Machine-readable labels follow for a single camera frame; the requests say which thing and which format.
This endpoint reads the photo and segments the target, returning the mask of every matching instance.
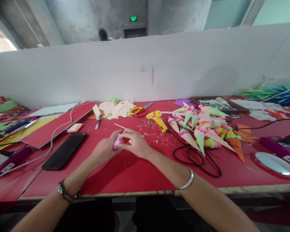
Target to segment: wooden tray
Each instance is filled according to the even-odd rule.
[[[199,100],[203,100],[203,99],[215,99],[215,98],[217,98],[217,97],[220,97],[220,96],[210,96],[210,97],[191,97],[190,98],[190,100],[194,103],[194,104],[196,104],[196,105],[199,105],[199,104],[201,104],[200,102],[199,102]],[[240,105],[238,105],[238,104],[236,104],[236,103],[234,103],[234,102],[232,102],[232,101],[230,101],[230,100],[228,100],[228,99],[226,99],[226,98],[224,98],[224,97],[221,97],[222,99],[224,99],[224,100],[226,100],[229,104],[230,104],[230,106],[232,106],[233,108],[236,108],[237,110],[228,110],[228,111],[222,111],[222,112],[224,112],[224,113],[226,113],[226,114],[248,114],[249,113],[249,110],[248,109],[246,109],[245,107],[243,107],[243,106],[240,106]]]

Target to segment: smartphone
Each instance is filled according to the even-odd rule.
[[[58,170],[62,169],[78,147],[86,138],[87,133],[73,133],[60,148],[43,164],[42,169],[45,170]]]

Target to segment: green exit sign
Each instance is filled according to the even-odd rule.
[[[137,16],[130,16],[130,22],[135,22],[138,20]]]

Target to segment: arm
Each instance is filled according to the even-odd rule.
[[[132,140],[132,145],[122,148],[147,159],[155,165],[175,187],[182,187],[190,179],[190,170],[152,149],[140,133],[126,129],[122,136]],[[191,185],[180,190],[188,204],[219,232],[259,231],[246,214],[225,194],[194,173]]]
[[[80,190],[93,170],[121,152],[112,150],[115,137],[120,132],[122,130],[116,130],[109,138],[101,140],[92,154],[64,180],[63,185],[70,195],[75,195]],[[12,232],[53,231],[68,206],[69,202],[55,189],[25,216]]]

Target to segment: hand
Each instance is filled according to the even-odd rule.
[[[109,161],[115,155],[122,152],[122,149],[113,150],[113,144],[117,134],[122,133],[122,130],[116,130],[109,138],[102,139],[88,159],[94,162],[97,166]]]
[[[121,137],[129,138],[131,140],[131,145],[121,144],[121,148],[132,152],[140,158],[148,159],[149,155],[155,151],[148,145],[141,134],[135,130],[127,128],[121,134]]]

